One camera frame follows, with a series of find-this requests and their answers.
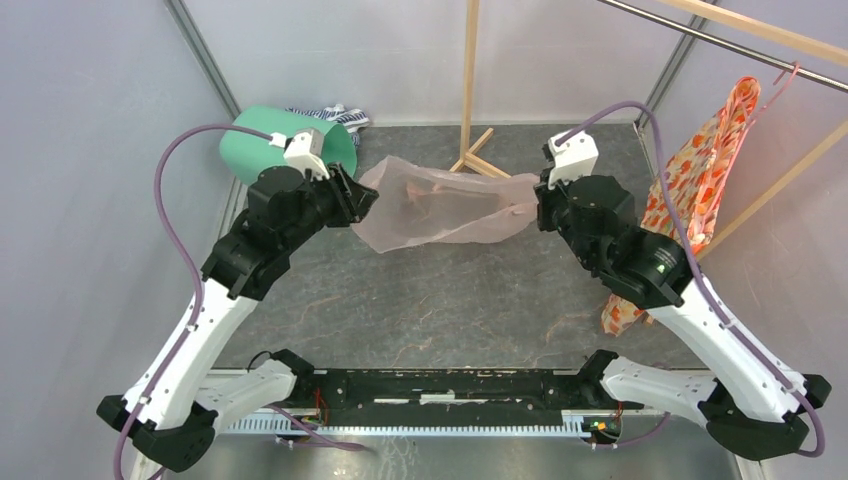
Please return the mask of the pink plastic trash bag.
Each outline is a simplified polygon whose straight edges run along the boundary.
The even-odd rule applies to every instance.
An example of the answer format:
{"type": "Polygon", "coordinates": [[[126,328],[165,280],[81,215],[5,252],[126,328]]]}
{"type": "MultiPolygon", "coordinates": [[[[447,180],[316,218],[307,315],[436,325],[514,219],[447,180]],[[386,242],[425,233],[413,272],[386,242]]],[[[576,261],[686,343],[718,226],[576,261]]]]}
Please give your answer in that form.
{"type": "Polygon", "coordinates": [[[379,198],[352,230],[377,253],[429,243],[498,243],[536,220],[536,174],[492,178],[387,156],[359,182],[379,198]]]}

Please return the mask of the green trash bin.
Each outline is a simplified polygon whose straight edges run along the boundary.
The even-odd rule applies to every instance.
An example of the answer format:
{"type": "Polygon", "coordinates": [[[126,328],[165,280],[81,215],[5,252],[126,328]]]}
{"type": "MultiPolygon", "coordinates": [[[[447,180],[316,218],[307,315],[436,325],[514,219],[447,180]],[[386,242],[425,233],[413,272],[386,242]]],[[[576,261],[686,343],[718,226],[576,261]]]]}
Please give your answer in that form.
{"type": "Polygon", "coordinates": [[[284,151],[301,138],[298,153],[310,150],[324,164],[338,164],[354,175],[358,167],[355,142],[347,126],[338,121],[344,113],[341,108],[283,110],[255,105],[245,109],[234,124],[269,137],[228,131],[219,143],[219,153],[236,178],[250,185],[262,171],[284,165],[288,158],[284,151]]]}

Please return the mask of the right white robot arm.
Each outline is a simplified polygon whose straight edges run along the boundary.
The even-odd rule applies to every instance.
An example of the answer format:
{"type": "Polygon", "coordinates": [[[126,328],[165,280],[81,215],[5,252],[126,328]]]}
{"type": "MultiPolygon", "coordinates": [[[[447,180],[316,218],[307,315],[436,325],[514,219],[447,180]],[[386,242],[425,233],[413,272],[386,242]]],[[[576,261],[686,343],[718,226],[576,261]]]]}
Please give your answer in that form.
{"type": "Polygon", "coordinates": [[[823,438],[817,410],[830,383],[771,353],[718,299],[683,246],[639,225],[633,196],[615,178],[564,181],[546,169],[534,192],[539,229],[559,234],[583,269],[668,328],[708,368],[684,374],[599,350],[580,370],[585,405],[652,407],[697,424],[753,461],[800,455],[809,435],[823,438]]]}

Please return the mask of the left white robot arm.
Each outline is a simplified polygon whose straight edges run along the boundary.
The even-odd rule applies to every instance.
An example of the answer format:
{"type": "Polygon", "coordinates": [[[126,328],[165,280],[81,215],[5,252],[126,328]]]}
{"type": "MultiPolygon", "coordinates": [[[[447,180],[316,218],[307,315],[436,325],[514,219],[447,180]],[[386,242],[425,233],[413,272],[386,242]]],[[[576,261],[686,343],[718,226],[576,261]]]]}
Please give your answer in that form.
{"type": "Polygon", "coordinates": [[[154,362],[123,395],[104,397],[98,416],[161,468],[195,465],[225,428],[284,401],[306,405],[314,381],[305,365],[275,353],[259,367],[201,390],[235,330],[290,268],[292,254],[325,227],[361,222],[378,192],[353,180],[337,163],[326,172],[275,166],[247,192],[247,207],[195,272],[197,291],[154,362]]]}

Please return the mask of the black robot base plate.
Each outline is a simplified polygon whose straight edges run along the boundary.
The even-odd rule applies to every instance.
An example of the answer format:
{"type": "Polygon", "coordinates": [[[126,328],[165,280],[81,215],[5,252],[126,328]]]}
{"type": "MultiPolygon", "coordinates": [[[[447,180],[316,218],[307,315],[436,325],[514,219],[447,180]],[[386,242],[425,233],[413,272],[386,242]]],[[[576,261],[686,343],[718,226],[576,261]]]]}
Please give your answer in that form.
{"type": "Polygon", "coordinates": [[[280,406],[318,414],[327,427],[541,427],[565,411],[635,411],[598,380],[554,369],[319,369],[284,349],[262,351],[248,367],[280,360],[296,376],[280,406]]]}

